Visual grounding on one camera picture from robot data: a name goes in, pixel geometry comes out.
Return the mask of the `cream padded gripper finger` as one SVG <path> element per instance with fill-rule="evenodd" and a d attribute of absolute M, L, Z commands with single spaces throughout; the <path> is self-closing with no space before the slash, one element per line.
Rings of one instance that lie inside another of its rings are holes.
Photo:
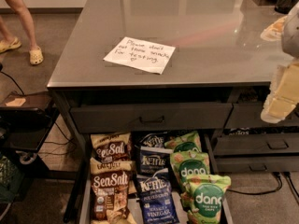
<path fill-rule="evenodd" d="M 287 118 L 299 104 L 299 61 L 289 65 L 279 65 L 274 73 L 270 93 L 267 95 L 261 120 L 267 123 L 279 123 Z"/>

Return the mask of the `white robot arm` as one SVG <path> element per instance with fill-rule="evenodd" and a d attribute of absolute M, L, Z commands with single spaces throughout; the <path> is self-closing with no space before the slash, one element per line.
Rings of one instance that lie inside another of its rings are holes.
<path fill-rule="evenodd" d="M 261 39 L 280 41 L 283 52 L 293 57 L 287 66 L 278 66 L 261 112 L 261 120 L 279 123 L 299 104 L 299 2 L 286 16 L 264 29 Z"/>

